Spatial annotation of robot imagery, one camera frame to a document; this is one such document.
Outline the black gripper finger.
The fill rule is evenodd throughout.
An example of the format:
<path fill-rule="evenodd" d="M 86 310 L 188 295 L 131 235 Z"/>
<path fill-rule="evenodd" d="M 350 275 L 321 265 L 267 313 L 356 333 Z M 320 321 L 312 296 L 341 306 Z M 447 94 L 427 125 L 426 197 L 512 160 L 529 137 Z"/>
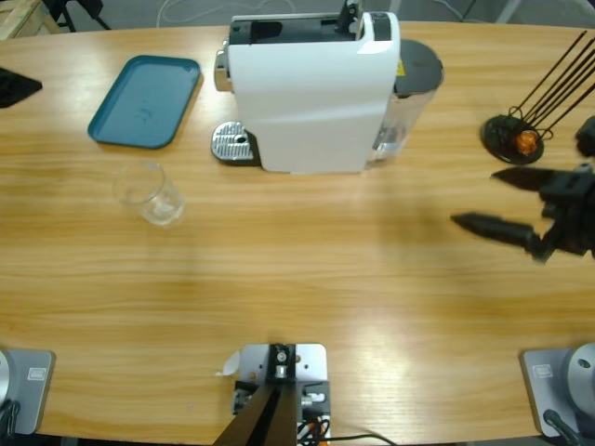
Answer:
<path fill-rule="evenodd" d="M 42 89 L 42 83 L 30 77 L 0 69 L 0 107 L 8 108 Z"/>

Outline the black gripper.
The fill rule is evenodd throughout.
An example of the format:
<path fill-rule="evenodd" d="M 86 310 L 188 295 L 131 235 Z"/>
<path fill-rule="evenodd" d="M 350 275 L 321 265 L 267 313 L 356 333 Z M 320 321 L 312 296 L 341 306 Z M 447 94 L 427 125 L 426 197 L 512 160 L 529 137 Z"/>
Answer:
<path fill-rule="evenodd" d="M 491 175 L 520 190 L 540 191 L 542 217 L 552 220 L 541 238 L 531 225 L 499 216 L 467 212 L 451 216 L 463 230 L 494 242 L 522 248 L 545 263 L 556 251 L 594 256 L 594 169 L 580 164 L 573 170 L 512 166 Z"/>

